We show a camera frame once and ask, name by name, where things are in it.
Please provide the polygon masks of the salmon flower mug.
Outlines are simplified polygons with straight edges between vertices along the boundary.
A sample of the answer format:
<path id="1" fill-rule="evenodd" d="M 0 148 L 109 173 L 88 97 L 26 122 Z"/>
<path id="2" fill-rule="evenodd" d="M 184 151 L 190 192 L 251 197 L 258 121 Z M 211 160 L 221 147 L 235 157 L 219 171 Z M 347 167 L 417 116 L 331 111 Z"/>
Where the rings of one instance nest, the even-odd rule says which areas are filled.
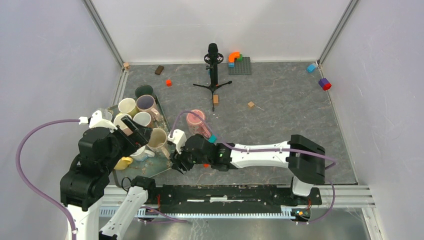
<path id="1" fill-rule="evenodd" d="M 141 126 L 154 127 L 153 117 L 148 112 L 138 112 L 132 119 Z"/>

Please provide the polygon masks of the yellow-green octagonal mug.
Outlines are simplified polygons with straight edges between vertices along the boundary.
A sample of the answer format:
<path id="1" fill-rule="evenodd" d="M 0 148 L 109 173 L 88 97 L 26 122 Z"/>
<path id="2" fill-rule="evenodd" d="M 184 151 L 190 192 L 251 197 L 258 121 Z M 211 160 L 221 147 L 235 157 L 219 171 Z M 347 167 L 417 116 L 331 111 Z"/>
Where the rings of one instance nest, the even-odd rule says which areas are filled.
<path id="1" fill-rule="evenodd" d="M 139 109 L 137 107 L 136 100 L 133 98 L 124 98 L 118 103 L 118 110 L 122 114 L 128 114 L 134 117 Z"/>

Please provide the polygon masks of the blue white mug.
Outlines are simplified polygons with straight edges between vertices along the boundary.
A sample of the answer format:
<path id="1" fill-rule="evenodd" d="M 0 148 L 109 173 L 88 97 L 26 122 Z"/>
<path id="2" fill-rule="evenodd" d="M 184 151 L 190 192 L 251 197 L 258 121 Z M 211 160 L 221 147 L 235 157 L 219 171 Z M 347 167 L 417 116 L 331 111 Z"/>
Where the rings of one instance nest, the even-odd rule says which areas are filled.
<path id="1" fill-rule="evenodd" d="M 129 157 L 132 158 L 134 161 L 143 162 L 148 158 L 155 157 L 155 155 L 156 154 L 153 151 L 149 150 L 147 146 L 143 146 L 139 148 L 136 152 L 131 154 Z"/>

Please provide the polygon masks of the teal block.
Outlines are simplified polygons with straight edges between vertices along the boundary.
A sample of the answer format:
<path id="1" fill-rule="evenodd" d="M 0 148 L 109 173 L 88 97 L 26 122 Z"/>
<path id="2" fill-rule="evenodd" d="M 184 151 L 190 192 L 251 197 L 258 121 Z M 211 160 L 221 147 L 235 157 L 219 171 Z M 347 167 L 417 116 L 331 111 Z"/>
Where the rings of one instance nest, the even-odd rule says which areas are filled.
<path id="1" fill-rule="evenodd" d="M 209 139 L 208 139 L 208 142 L 209 143 L 215 143 L 216 141 L 217 141 L 217 137 L 214 135 L 214 134 L 212 134 L 210 137 L 209 137 Z"/>

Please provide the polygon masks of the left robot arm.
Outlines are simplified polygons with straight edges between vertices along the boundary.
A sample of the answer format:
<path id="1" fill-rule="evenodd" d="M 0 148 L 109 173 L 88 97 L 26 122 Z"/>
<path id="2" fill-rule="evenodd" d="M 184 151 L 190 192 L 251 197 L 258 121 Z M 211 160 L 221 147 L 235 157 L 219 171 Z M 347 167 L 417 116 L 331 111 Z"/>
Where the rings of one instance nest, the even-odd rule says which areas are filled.
<path id="1" fill-rule="evenodd" d="M 147 145 L 153 129 L 128 116 L 122 121 L 131 134 L 100 116 L 84 117 L 82 121 L 88 123 L 89 129 L 78 142 L 79 154 L 60 180 L 60 201 L 72 216 L 74 239 L 121 240 L 141 206 L 156 200 L 156 183 L 152 178 L 136 176 L 118 210 L 99 227 L 105 188 L 119 160 Z"/>

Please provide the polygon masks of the small tan wooden block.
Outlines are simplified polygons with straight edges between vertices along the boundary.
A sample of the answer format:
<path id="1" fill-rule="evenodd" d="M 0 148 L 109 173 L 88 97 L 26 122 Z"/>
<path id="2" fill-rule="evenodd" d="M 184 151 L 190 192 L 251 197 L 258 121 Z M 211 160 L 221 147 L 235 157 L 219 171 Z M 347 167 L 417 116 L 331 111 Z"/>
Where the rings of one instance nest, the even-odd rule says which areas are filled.
<path id="1" fill-rule="evenodd" d="M 248 106 L 250 109 L 252 109 L 252 108 L 254 108 L 254 107 L 255 107 L 255 104 L 254 104 L 252 101 L 250 101 L 250 102 L 247 104 L 247 106 Z"/>

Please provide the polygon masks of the tall seashell cream mug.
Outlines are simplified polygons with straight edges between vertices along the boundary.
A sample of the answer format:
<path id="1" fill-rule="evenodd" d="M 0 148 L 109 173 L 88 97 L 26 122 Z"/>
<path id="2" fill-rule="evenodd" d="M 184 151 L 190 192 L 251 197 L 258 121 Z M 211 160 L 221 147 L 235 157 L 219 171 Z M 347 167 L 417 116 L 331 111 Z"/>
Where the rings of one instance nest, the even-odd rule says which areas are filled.
<path id="1" fill-rule="evenodd" d="M 168 138 L 165 130 L 161 128 L 153 128 L 147 146 L 155 153 L 162 153 L 165 158 L 170 159 L 168 150 Z"/>

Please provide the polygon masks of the pink ghost pattern mug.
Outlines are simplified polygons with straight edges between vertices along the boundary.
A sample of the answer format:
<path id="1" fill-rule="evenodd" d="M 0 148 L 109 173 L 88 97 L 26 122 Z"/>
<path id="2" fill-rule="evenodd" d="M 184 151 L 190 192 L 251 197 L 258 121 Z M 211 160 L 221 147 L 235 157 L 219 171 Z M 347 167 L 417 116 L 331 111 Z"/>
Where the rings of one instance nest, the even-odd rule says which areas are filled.
<path id="1" fill-rule="evenodd" d="M 191 112 L 195 113 L 196 115 L 193 115 L 192 113 L 188 113 L 186 116 L 186 123 L 188 125 L 188 129 L 192 135 L 202 135 L 206 139 L 209 139 L 211 137 L 211 133 L 209 129 L 206 127 L 203 121 L 206 120 L 206 115 L 203 111 L 199 109 L 193 109 Z"/>

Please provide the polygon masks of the orange curved block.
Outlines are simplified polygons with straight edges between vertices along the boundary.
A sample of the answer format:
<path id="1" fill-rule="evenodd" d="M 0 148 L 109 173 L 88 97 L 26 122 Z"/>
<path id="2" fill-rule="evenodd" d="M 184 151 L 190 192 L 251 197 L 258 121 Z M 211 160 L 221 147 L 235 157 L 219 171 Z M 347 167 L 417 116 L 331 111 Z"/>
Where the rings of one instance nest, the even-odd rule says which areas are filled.
<path id="1" fill-rule="evenodd" d="M 229 63 L 234 63 L 234 62 L 237 61 L 238 58 L 240 58 L 240 52 L 239 51 L 232 52 L 228 56 L 228 62 Z"/>

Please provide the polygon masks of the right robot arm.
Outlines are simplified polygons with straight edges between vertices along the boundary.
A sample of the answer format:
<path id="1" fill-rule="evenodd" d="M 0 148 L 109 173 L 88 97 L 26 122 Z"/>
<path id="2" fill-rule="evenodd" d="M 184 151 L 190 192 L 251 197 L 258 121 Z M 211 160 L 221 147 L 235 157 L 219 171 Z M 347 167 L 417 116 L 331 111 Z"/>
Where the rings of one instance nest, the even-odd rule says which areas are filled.
<path id="1" fill-rule="evenodd" d="M 268 145 L 212 143 L 203 135 L 186 137 L 176 130 L 167 136 L 175 147 L 170 156 L 172 169 L 184 174 L 194 165 L 209 165 L 227 172 L 248 167 L 279 167 L 293 173 L 289 199 L 302 204 L 309 198 L 312 187 L 325 182 L 325 149 L 312 140 L 293 134 L 290 140 Z"/>

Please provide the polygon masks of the dark green mug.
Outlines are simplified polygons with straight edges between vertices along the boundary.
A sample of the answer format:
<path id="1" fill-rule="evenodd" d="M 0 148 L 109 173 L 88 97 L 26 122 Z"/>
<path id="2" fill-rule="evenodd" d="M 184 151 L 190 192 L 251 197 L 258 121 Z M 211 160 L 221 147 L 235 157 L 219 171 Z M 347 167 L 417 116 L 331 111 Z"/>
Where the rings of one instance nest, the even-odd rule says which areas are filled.
<path id="1" fill-rule="evenodd" d="M 136 88 L 134 94 L 135 94 L 136 98 L 139 98 L 143 95 L 150 95 L 150 96 L 156 98 L 156 94 L 154 92 L 153 87 L 151 85 L 148 85 L 148 84 L 143 84 L 143 85 L 138 86 Z"/>

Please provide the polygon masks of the iridescent pink mug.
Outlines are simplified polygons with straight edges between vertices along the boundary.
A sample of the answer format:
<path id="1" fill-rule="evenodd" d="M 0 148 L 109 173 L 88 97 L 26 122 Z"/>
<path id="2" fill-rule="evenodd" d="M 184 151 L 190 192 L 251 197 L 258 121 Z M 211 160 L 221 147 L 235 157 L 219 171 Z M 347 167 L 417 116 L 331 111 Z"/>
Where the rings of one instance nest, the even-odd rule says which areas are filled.
<path id="1" fill-rule="evenodd" d="M 136 100 L 136 107 L 140 112 L 149 113 L 153 118 L 161 117 L 158 105 L 152 95 L 142 95 Z"/>

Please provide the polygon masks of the yellow mug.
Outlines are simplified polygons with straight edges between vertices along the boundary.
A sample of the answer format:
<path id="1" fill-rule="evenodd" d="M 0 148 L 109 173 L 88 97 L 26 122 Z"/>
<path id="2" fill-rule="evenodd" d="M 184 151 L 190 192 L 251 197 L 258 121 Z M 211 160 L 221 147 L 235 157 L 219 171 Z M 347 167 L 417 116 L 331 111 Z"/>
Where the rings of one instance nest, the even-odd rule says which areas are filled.
<path id="1" fill-rule="evenodd" d="M 113 169 L 116 171 L 123 171 L 132 163 L 133 159 L 131 157 L 122 157 Z"/>

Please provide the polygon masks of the pink octagonal mug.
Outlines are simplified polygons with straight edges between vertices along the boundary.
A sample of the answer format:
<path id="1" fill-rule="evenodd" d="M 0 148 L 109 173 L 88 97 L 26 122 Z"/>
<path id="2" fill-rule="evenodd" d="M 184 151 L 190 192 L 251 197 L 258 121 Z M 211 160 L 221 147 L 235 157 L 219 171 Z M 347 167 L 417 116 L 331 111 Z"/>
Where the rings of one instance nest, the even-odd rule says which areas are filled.
<path id="1" fill-rule="evenodd" d="M 113 120 L 113 124 L 119 127 L 122 131 L 130 131 L 129 127 L 123 122 L 123 118 L 132 120 L 132 116 L 127 113 L 119 113 Z"/>

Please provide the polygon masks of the purple red block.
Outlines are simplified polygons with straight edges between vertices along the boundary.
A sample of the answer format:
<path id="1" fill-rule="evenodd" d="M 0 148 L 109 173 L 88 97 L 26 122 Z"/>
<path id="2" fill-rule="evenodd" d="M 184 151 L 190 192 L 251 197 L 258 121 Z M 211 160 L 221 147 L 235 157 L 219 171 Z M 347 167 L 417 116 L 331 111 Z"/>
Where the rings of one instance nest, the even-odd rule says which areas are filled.
<path id="1" fill-rule="evenodd" d="M 319 86 L 321 87 L 321 89 L 323 91 L 327 91 L 327 90 L 329 90 L 332 87 L 332 84 L 328 81 L 327 78 L 321 78 L 318 81 L 318 84 L 319 84 Z"/>

